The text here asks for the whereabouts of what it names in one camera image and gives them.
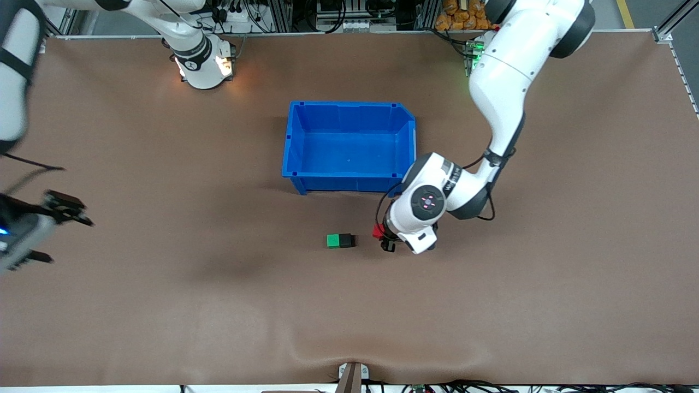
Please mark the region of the small electronics box green light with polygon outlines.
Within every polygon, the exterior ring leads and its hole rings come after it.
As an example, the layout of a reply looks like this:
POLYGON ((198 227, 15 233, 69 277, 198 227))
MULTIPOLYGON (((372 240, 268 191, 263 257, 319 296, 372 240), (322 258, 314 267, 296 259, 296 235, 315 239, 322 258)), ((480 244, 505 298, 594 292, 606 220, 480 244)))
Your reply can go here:
POLYGON ((467 40, 464 43, 465 75, 470 77, 476 69, 484 52, 485 44, 481 40, 467 40))

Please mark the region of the brown table mat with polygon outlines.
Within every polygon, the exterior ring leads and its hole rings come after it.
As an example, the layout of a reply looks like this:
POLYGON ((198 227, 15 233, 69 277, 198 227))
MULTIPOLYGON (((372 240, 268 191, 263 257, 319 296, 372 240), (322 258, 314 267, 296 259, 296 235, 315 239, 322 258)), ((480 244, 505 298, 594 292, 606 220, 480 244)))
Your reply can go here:
POLYGON ((0 276, 0 386, 699 383, 699 120, 671 48, 594 33, 532 84, 496 219, 440 221, 384 252, 378 194, 300 196, 289 103, 404 104, 418 149, 469 164, 487 122, 430 34, 247 39, 232 82, 180 82, 157 38, 58 40, 21 157, 65 167, 18 192, 82 199, 0 276), (350 233, 354 248, 329 249, 350 233))

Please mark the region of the orange snack bag pile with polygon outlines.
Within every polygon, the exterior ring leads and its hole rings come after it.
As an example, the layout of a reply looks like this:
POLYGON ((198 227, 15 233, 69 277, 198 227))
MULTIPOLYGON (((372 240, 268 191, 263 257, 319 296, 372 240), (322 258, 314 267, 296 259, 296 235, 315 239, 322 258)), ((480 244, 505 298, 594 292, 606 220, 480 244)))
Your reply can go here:
POLYGON ((441 9, 434 29, 442 31, 469 31, 497 29, 486 16, 487 0, 440 0, 441 9))

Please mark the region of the aluminium profile strut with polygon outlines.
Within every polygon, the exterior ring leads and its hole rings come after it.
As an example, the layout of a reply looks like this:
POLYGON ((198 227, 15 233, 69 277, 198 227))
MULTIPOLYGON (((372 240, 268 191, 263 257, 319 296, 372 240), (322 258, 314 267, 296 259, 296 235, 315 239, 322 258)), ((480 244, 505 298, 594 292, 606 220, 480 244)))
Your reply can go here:
POLYGON ((699 97, 699 95, 694 94, 694 91, 692 91, 692 87, 686 77, 685 69, 675 50, 672 36, 672 32, 674 32, 697 7, 699 7, 699 0, 680 0, 679 4, 659 23, 659 25, 653 27, 652 33, 656 43, 667 43, 671 48, 672 58, 674 59, 678 73, 683 82, 692 110, 699 120, 699 102, 697 102, 697 97, 699 97))

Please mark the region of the blue plastic storage bin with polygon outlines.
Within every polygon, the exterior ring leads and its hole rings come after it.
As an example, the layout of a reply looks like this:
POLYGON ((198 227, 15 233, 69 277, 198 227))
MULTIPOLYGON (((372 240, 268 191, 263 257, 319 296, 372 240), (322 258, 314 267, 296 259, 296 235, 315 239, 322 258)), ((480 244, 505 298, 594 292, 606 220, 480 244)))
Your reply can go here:
POLYGON ((417 157, 416 118, 402 104, 294 100, 281 174, 310 192, 400 192, 417 157))

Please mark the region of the aluminium frame rack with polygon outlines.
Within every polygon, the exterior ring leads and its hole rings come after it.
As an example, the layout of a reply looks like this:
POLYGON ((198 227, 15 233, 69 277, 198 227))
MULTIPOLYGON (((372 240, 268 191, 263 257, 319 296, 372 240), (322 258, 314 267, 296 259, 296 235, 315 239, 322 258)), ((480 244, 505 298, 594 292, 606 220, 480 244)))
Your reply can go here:
POLYGON ((442 0, 251 0, 265 33, 392 33, 432 29, 442 0))

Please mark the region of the white power strip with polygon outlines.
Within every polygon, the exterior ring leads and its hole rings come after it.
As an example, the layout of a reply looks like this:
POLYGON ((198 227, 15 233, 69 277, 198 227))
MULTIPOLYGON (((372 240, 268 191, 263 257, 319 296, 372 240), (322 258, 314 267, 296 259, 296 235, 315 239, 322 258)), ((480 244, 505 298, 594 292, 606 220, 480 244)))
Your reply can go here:
POLYGON ((231 0, 226 3, 212 3, 208 5, 215 23, 236 22, 243 23, 250 19, 242 0, 231 0))

